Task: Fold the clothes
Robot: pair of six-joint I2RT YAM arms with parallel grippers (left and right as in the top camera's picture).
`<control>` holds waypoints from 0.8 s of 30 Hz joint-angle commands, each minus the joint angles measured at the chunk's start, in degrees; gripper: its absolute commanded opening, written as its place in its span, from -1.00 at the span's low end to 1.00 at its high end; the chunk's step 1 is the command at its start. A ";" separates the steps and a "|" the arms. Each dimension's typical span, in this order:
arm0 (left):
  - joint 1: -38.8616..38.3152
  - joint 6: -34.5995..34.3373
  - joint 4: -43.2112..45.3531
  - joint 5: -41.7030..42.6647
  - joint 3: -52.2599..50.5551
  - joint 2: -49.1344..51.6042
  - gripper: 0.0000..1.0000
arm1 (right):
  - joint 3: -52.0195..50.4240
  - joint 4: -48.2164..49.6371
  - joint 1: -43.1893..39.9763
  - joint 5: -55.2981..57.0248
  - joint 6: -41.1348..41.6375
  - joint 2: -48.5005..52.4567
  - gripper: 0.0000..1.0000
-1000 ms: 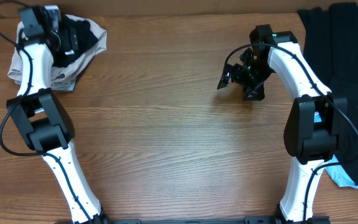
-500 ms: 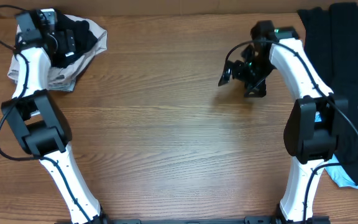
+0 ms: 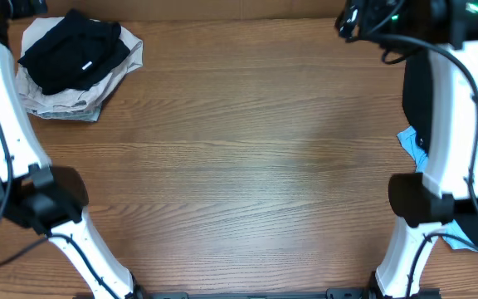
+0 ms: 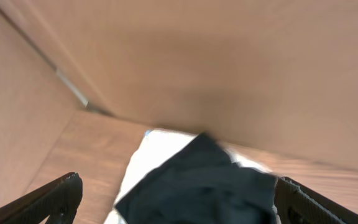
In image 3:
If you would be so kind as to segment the black t-shirt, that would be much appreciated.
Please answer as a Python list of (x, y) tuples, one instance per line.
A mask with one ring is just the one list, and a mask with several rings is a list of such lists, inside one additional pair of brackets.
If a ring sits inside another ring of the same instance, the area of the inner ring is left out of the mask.
[(71, 9), (18, 63), (46, 96), (88, 91), (130, 54), (120, 33), (117, 22), (93, 21)]

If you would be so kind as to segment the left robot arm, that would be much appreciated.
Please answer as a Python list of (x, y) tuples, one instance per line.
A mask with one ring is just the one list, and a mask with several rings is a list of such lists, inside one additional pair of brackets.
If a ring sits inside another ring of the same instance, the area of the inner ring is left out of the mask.
[(0, 223), (8, 219), (40, 235), (0, 267), (50, 242), (69, 259), (94, 298), (144, 298), (145, 290), (95, 228), (82, 177), (71, 167), (52, 165), (19, 100), (8, 23), (46, 10), (43, 1), (0, 1)]

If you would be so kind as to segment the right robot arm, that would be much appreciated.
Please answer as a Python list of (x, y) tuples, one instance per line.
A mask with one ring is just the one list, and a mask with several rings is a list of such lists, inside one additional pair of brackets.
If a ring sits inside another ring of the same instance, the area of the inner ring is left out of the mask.
[(348, 0), (336, 29), (405, 65), (404, 100), (430, 101), (427, 167), (395, 174), (388, 199), (396, 224), (387, 253), (364, 288), (330, 298), (437, 298), (419, 282), (437, 239), (461, 215), (478, 217), (478, 1)]

